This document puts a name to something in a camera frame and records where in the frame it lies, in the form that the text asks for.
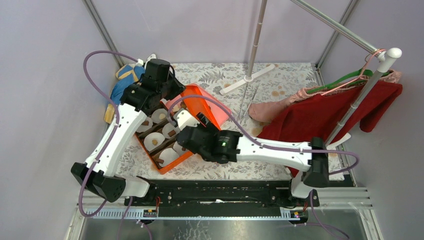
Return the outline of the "orange box lid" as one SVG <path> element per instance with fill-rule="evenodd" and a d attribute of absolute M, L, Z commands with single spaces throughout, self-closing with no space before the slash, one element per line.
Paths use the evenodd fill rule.
<path fill-rule="evenodd" d="M 209 99 L 215 100 L 215 98 L 210 95 L 206 90 L 200 87 L 197 84 L 188 84 L 185 86 L 184 92 L 180 95 L 185 97 L 188 95 L 204 96 Z M 221 122 L 219 114 L 222 112 L 219 108 L 211 103 L 210 101 L 198 98 L 191 97 L 183 100 L 183 103 L 187 106 L 188 111 L 196 117 L 198 113 L 205 115 L 219 130 L 221 129 Z"/>

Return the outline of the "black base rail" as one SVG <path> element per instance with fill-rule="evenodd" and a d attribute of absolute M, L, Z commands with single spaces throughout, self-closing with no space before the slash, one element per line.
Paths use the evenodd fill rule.
<path fill-rule="evenodd" d="M 289 180 L 150 180 L 144 197 L 124 205 L 153 207 L 160 217 L 276 217 L 280 209 L 303 209 L 308 199 L 290 194 Z"/>

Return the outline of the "dark red garment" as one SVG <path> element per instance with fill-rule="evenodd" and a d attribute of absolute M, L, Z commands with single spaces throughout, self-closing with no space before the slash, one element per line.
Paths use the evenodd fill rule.
<path fill-rule="evenodd" d="M 306 142 L 313 137 L 325 141 L 361 91 L 362 87 L 357 86 L 333 95 L 317 94 L 294 103 L 282 110 L 258 136 L 261 139 L 282 142 Z M 334 141 L 340 140 L 356 124 L 359 124 L 363 132 L 371 132 L 402 91 L 401 84 L 377 82 Z"/>

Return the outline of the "white paper cup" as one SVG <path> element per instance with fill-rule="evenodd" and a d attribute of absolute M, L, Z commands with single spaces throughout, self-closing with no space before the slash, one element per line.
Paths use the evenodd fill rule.
<path fill-rule="evenodd" d="M 165 120 L 166 119 L 166 117 L 167 117 L 167 113 L 168 113 L 168 110 L 167 109 L 165 109 L 165 108 L 159 108 L 159 109 L 156 109 L 153 113 L 152 113 L 152 115 L 151 115 L 151 119 L 152 119 L 152 122 L 153 123 L 155 123 L 155 124 L 159 124 L 159 123 L 161 123 L 163 120 Z"/>
<path fill-rule="evenodd" d="M 164 164 L 158 164 L 160 167 L 164 168 L 167 165 L 171 164 L 173 161 L 178 159 L 180 156 L 172 149 L 166 148 L 159 154 L 158 159 L 164 160 Z"/>
<path fill-rule="evenodd" d="M 145 149 L 150 152 L 160 146 L 165 141 L 165 136 L 160 132 L 152 132 L 148 134 L 144 140 L 143 144 Z"/>
<path fill-rule="evenodd" d="M 172 130 L 174 130 L 174 131 L 176 131 L 176 135 L 180 132 L 180 129 L 178 128 L 178 127 L 175 127 L 175 126 L 173 126 L 171 123 L 166 123 L 164 126 L 163 126 L 163 128 L 162 128 L 162 130 L 161 130 L 161 133 L 162 133 L 162 135 L 166 138 L 166 139 L 170 139 L 170 138 L 172 138 L 172 137 L 168 137 L 168 133 L 170 132 L 170 131 L 172 131 Z"/>
<path fill-rule="evenodd" d="M 172 149 L 181 157 L 184 155 L 188 150 L 185 147 L 182 147 L 177 142 L 175 142 L 172 146 Z"/>
<path fill-rule="evenodd" d="M 137 133 L 144 133 L 150 130 L 153 127 L 153 120 L 150 117 L 147 117 L 144 122 L 137 128 Z"/>

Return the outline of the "blue plush toy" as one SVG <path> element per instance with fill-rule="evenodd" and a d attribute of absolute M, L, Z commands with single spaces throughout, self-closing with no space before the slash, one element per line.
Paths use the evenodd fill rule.
<path fill-rule="evenodd" d="M 116 72 L 115 77 L 118 79 L 118 82 L 114 85 L 110 94 L 110 99 L 115 106 L 120 104 L 120 99 L 125 88 L 138 82 L 144 72 L 145 68 L 136 63 L 126 64 Z"/>

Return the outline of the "pink tray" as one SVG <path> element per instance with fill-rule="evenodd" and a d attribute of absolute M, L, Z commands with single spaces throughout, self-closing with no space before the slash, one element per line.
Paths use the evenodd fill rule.
<path fill-rule="evenodd" d="M 232 113 L 231 110 L 225 106 L 222 102 L 217 100 L 215 97 L 211 95 L 206 96 L 207 99 L 199 98 L 199 97 L 191 97 L 188 99 L 184 99 L 183 102 L 186 105 L 186 109 L 195 117 L 198 113 L 202 113 L 205 115 L 214 125 L 220 127 L 225 123 L 230 117 L 225 113 L 224 110 Z M 223 109 L 213 102 L 209 100 L 213 100 L 218 103 Z"/>

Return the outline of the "green hanger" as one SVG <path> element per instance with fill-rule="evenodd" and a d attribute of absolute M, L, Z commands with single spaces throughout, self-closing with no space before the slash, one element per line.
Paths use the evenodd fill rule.
<path fill-rule="evenodd" d="M 368 80 L 370 77 L 373 76 L 373 71 L 369 70 L 369 69 L 359 69 L 357 71 L 348 73 L 344 76 L 342 76 L 341 78 L 339 78 L 338 80 L 326 84 L 324 86 L 317 86 L 317 87 L 312 87 L 312 88 L 308 88 L 305 90 L 305 92 L 309 95 L 321 92 L 321 91 L 329 91 L 332 90 L 340 85 L 346 84 L 348 82 L 364 82 L 365 80 Z"/>

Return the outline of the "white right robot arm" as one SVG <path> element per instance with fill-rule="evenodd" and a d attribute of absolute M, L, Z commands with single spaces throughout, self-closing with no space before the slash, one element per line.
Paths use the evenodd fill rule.
<path fill-rule="evenodd" d="M 206 162 L 255 161 L 297 169 L 286 193 L 293 206 L 301 205 L 312 189 L 330 185 L 328 157 L 319 138 L 295 143 L 255 138 L 244 130 L 220 130 L 201 113 L 192 116 L 186 110 L 176 113 L 174 120 L 180 130 L 177 143 Z"/>

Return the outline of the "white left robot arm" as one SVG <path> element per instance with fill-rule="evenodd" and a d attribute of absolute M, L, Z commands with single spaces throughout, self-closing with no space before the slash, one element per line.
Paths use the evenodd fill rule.
<path fill-rule="evenodd" d="M 85 162 L 76 162 L 71 173 L 85 190 L 110 203 L 121 197 L 136 197 L 144 206 L 152 204 L 155 192 L 141 177 L 123 177 L 116 173 L 119 161 L 131 137 L 148 116 L 162 104 L 185 90 L 168 61 L 152 59 L 138 82 L 126 87 L 115 116 L 92 154 Z"/>

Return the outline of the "orange chocolate box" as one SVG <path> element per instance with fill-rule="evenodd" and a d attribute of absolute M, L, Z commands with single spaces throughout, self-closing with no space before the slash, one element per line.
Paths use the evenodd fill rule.
<path fill-rule="evenodd" d="M 160 103 L 135 131 L 135 136 L 152 162 L 164 175 L 193 154 L 177 143 L 179 130 L 167 120 L 168 108 Z"/>

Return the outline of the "dark brown chocolate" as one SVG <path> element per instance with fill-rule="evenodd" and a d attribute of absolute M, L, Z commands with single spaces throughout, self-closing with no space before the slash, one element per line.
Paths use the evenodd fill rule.
<path fill-rule="evenodd" d="M 171 138 L 172 136 L 176 135 L 176 131 L 175 130 L 171 130 L 167 135 L 169 138 Z"/>

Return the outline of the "pink garment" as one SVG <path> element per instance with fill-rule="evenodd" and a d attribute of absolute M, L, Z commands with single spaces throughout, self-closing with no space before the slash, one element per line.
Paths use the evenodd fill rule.
<path fill-rule="evenodd" d="M 270 123 L 280 112 L 282 112 L 284 109 L 286 109 L 292 104 L 304 101 L 315 95 L 324 94 L 325 96 L 330 96 L 335 95 L 337 93 L 345 92 L 361 85 L 365 85 L 371 78 L 371 73 L 371 70 L 365 70 L 363 76 L 360 79 L 351 82 L 350 84 L 343 86 L 339 89 L 332 90 L 329 93 L 327 93 L 328 90 L 326 88 L 314 92 L 314 90 L 319 88 L 318 86 L 305 87 L 297 91 L 295 94 L 286 97 L 285 99 L 280 101 L 253 103 L 248 108 L 248 114 L 252 119 L 256 121 Z"/>

